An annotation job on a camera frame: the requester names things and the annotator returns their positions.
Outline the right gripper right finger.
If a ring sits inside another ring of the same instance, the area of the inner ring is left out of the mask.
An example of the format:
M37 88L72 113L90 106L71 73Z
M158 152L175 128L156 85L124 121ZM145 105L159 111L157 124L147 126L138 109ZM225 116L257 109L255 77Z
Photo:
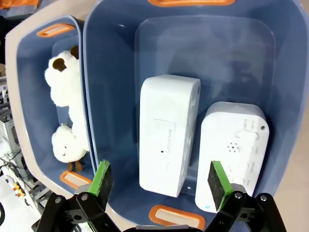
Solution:
M208 176L217 213L207 226L208 232L228 232L236 222L243 222L250 232L285 232L277 205L268 193L256 197L233 190L219 161L211 161Z

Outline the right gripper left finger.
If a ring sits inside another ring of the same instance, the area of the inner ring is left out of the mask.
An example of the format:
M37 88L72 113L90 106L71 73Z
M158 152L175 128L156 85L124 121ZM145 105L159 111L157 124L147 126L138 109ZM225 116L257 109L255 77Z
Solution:
M78 224L88 223L93 232L117 232L118 227L105 212L112 189L111 164L104 160L84 192L66 199L62 195L49 197L37 232L73 232Z

